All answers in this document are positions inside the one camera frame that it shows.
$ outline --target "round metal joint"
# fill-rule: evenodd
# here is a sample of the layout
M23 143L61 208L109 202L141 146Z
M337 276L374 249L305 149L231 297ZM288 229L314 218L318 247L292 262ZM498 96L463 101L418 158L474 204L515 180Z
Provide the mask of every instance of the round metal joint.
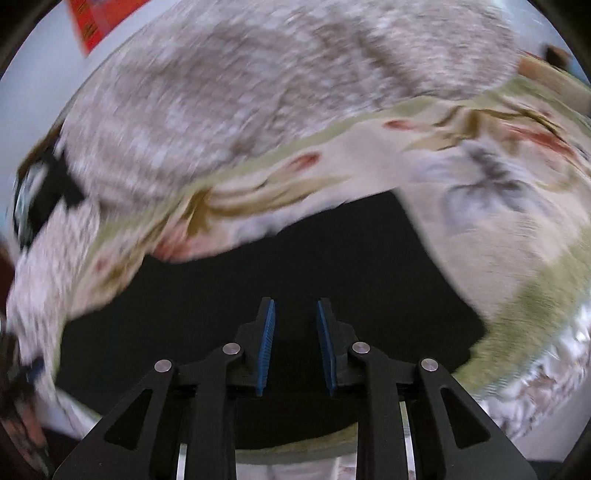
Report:
M369 345L365 342L355 342L353 344L353 351L355 353L368 353Z
M439 368L439 364L433 358L425 358L421 362L421 367L427 370L427 372L434 372Z
M240 351L240 345L237 343L227 343L222 348L226 355L236 355Z
M156 370L160 374L163 374L164 372L167 372L172 367L173 367L173 365L170 362L170 360L166 360L166 359L165 360L158 360L154 364L154 370Z

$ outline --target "silver screw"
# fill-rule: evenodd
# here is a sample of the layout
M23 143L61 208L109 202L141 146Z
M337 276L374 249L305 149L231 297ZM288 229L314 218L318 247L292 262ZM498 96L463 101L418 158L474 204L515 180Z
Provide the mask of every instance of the silver screw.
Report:
M240 345L237 343L227 343L222 348L226 355L236 355L240 351Z
M353 351L356 353L367 353L369 352L369 345L365 342L355 342L353 344Z
M434 372L439 368L439 364L433 358L425 358L421 362L421 367L427 370L427 372Z
M167 372L172 367L173 367L173 365L172 365L172 363L170 363L170 360L166 360L166 359L165 360L158 360L154 364L154 370L156 370L160 374Z

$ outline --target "gray flower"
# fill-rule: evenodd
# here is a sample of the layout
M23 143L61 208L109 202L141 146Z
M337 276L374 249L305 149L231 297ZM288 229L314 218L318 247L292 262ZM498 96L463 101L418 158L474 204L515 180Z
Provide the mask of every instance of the gray flower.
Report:
M505 209L548 214L529 172L478 142L465 141L455 155L437 160L416 179L450 185L441 198L450 233L474 228L479 219Z

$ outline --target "floral fabric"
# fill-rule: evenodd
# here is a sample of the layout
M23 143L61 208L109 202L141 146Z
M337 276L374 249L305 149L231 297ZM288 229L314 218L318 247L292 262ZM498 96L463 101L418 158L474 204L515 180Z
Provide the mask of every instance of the floral fabric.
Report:
M63 310L35 321L61 332L64 319L124 290L145 255L216 255L396 189L433 260L487 328L456 378L517 437L564 403L589 368L590 153L589 124L521 77L466 102L408 100L103 222ZM59 334L51 338L41 347L50 371ZM340 445L355 441L348 435Z

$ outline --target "red poster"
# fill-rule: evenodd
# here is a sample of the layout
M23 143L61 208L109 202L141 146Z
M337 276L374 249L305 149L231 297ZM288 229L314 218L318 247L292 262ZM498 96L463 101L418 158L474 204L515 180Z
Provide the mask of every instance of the red poster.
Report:
M149 0L69 0L80 38L90 52L111 30Z

